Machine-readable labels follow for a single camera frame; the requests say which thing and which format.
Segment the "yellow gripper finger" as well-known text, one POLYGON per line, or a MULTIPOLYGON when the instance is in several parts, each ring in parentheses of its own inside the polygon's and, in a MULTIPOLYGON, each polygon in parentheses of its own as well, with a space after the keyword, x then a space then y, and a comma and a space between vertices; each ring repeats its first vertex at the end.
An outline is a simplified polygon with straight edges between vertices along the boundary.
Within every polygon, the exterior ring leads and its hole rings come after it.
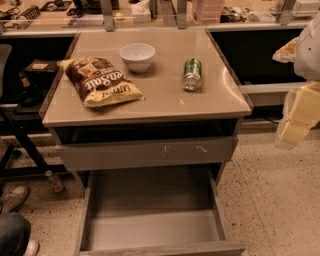
POLYGON ((276 130, 275 145, 292 149, 320 122, 320 82, 308 82, 290 90, 284 101, 283 118, 276 130))
POLYGON ((290 40, 273 54, 272 59, 280 63, 294 62, 297 41, 297 37, 290 40))

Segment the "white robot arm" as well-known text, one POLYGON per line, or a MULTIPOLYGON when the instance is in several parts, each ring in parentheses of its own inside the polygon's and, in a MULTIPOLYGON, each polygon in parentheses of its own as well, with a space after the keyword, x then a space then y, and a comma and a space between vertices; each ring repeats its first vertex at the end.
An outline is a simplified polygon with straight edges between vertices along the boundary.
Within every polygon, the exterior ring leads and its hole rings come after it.
POLYGON ((320 13, 298 37, 278 49, 272 59, 292 62, 295 74, 306 80, 301 87, 287 93, 283 118, 276 131, 275 145, 292 149, 320 122, 320 13))

